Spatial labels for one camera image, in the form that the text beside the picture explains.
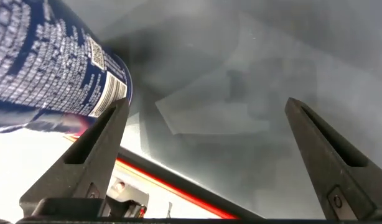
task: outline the black plastic part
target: black plastic part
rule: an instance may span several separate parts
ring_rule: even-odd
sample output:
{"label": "black plastic part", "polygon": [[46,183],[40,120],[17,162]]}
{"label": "black plastic part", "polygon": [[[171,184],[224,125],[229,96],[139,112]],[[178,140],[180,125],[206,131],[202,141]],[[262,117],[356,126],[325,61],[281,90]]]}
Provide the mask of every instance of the black plastic part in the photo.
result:
{"label": "black plastic part", "polygon": [[[140,223],[151,223],[151,224],[357,224],[361,222],[356,221],[328,221],[328,220],[221,220],[221,219],[177,219],[177,218],[96,218],[96,219],[66,219],[60,220],[53,219],[51,217],[45,218],[25,218],[17,222],[17,224],[140,224]],[[368,221],[365,224],[382,224],[382,221]]]}
{"label": "black plastic part", "polygon": [[264,219],[263,217],[260,217],[259,215],[246,210],[201,186],[194,184],[189,180],[186,180],[177,174],[174,174],[171,171],[163,168],[162,166],[157,165],[127,149],[123,149],[119,153],[118,158],[126,161],[126,163],[129,165],[137,167],[138,169],[150,174],[151,176],[158,178],[165,183],[168,183],[177,189],[181,189],[181,191],[198,198],[206,204],[209,204],[230,215],[233,215],[236,218],[252,220]]}
{"label": "black plastic part", "polygon": [[44,198],[105,199],[128,114],[127,99],[113,102],[21,197],[24,216]]}
{"label": "black plastic part", "polygon": [[285,111],[325,217],[350,217],[332,203],[342,196],[357,219],[382,220],[382,170],[303,102],[289,98]]}
{"label": "black plastic part", "polygon": [[105,201],[99,198],[46,198],[39,202],[34,216],[96,218],[102,215]]}

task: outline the nutrition label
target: nutrition label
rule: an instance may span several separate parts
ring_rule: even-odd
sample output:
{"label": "nutrition label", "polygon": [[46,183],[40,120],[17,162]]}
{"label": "nutrition label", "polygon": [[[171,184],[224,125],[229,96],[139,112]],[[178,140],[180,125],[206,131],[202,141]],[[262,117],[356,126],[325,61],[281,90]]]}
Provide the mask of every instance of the nutrition label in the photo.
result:
{"label": "nutrition label", "polygon": [[[31,14],[37,7],[43,13]],[[125,97],[123,90],[124,70],[47,1],[0,1],[0,101],[98,116],[105,108],[97,105]]]}

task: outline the red stripe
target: red stripe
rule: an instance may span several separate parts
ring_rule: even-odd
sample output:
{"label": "red stripe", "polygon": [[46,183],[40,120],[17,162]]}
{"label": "red stripe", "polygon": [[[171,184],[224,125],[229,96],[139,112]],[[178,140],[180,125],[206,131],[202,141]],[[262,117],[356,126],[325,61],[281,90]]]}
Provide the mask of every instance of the red stripe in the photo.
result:
{"label": "red stripe", "polygon": [[151,174],[148,174],[147,172],[144,172],[143,170],[140,170],[139,168],[128,164],[127,162],[123,161],[122,159],[117,158],[116,162],[119,162],[125,169],[127,168],[127,170],[135,171],[135,173],[138,176],[141,176],[141,177],[145,178],[146,180],[162,187],[163,189],[166,189],[169,192],[176,194],[177,196],[193,203],[194,205],[197,205],[197,206],[199,206],[199,207],[201,207],[201,208],[203,208],[209,212],[212,212],[213,214],[219,216],[220,218],[226,218],[226,219],[235,219],[236,218],[235,216],[230,215],[229,213],[226,213],[223,210],[216,208],[213,205],[210,205],[209,203],[204,202],[203,200],[201,200],[197,197],[194,197],[194,196],[170,185],[170,184],[164,182],[163,180],[161,180],[159,178],[154,177]]}

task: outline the white surface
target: white surface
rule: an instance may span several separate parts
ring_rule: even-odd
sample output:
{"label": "white surface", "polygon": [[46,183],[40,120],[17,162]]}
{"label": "white surface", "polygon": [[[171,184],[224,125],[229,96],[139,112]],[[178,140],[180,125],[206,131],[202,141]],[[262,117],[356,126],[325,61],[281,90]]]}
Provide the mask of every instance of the white surface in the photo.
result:
{"label": "white surface", "polygon": [[23,217],[20,197],[70,145],[59,133],[0,134],[0,218],[15,223]]}
{"label": "white surface", "polygon": [[[132,138],[135,127],[126,128],[125,140]],[[0,218],[15,223],[23,217],[20,197],[72,143],[60,133],[40,133],[21,129],[0,134]],[[131,182],[150,195],[146,217],[165,218],[169,201],[172,217],[214,218],[214,214],[160,188],[145,184],[115,170],[114,175]]]}

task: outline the can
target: can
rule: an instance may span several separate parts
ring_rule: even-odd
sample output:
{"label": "can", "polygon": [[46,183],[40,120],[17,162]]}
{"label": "can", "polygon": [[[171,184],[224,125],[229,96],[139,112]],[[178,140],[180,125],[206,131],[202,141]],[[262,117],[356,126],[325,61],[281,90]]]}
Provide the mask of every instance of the can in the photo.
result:
{"label": "can", "polygon": [[81,134],[132,93],[125,63],[63,2],[0,0],[0,133]]}

